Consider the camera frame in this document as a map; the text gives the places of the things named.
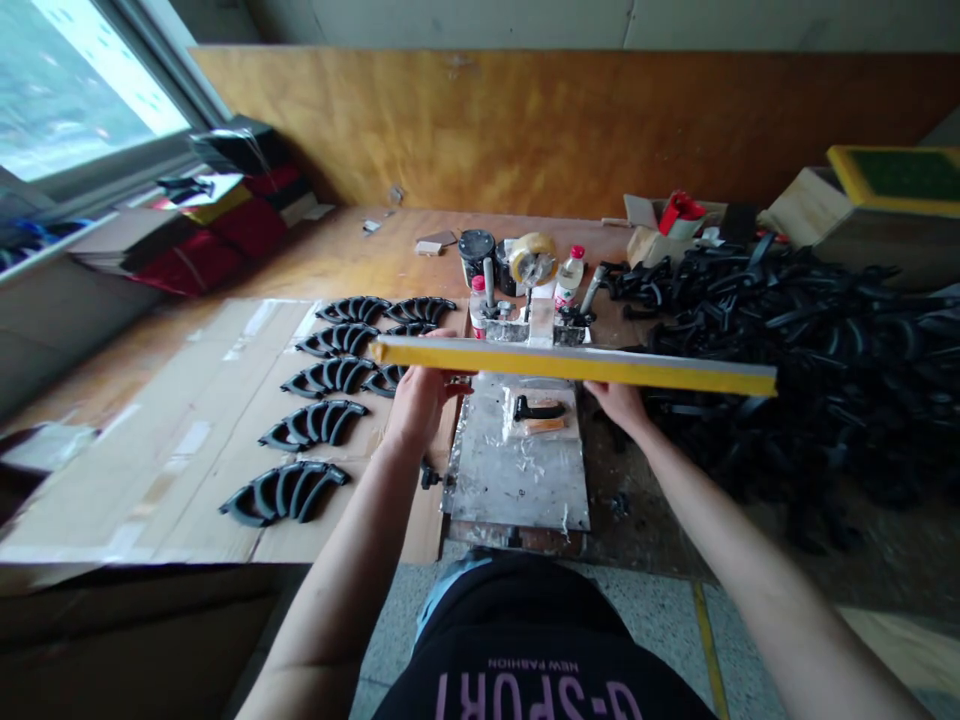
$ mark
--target window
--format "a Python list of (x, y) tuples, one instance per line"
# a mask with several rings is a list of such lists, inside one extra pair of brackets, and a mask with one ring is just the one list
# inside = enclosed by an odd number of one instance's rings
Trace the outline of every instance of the window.
[(209, 126), (123, 5), (0, 2), (0, 166), (56, 201), (182, 155)]

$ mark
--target white bottle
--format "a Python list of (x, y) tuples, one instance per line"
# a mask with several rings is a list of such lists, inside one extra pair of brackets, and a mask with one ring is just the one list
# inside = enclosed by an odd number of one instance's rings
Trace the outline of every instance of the white bottle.
[(570, 257), (557, 270), (557, 288), (553, 291), (553, 304), (557, 310), (573, 305), (577, 299), (577, 288), (583, 279), (583, 246), (570, 248)]
[(477, 340), (483, 340), (487, 336), (483, 317), (483, 308), (487, 304), (487, 284), (483, 275), (473, 276), (470, 290), (470, 324), (473, 326), (473, 336)]

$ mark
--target window frame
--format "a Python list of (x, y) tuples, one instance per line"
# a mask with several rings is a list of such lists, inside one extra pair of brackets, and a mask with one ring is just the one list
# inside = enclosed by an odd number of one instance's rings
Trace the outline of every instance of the window frame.
[(162, 31), (137, 0), (90, 0), (128, 45), (137, 60), (167, 93), (190, 127), (112, 152), (76, 167), (25, 183), (50, 198), (54, 215), (103, 207), (136, 192), (144, 175), (153, 179), (168, 168), (196, 164), (187, 138), (214, 127), (227, 118), (196, 83), (168, 44)]

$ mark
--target tape roll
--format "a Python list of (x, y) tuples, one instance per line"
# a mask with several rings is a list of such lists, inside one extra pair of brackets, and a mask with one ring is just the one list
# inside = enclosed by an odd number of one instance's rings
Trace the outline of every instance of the tape roll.
[(527, 233), (514, 241), (509, 263), (519, 285), (546, 285), (557, 274), (557, 244), (545, 233)]

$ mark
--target tiled floor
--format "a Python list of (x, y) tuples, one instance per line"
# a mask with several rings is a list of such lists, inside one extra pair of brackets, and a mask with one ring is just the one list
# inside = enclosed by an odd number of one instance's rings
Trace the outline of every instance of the tiled floor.
[[(398, 568), (360, 670), (351, 720), (373, 716), (390, 685), (406, 666), (416, 617), (427, 593), (447, 564), (458, 559), (466, 549), (465, 545), (448, 542), (440, 563)], [(689, 582), (579, 563), (570, 563), (569, 567), (596, 581), (624, 619), (634, 640), (662, 658), (713, 707)], [(237, 692), (224, 712), (224, 720), (232, 720), (242, 704), (305, 572), (305, 567), (289, 568), (287, 590), (238, 683)], [(704, 591), (730, 718), (785, 718), (770, 677), (733, 604), (722, 590), (705, 587)], [(937, 720), (960, 720), (960, 702), (956, 699), (936, 693), (921, 692), (918, 696)]]

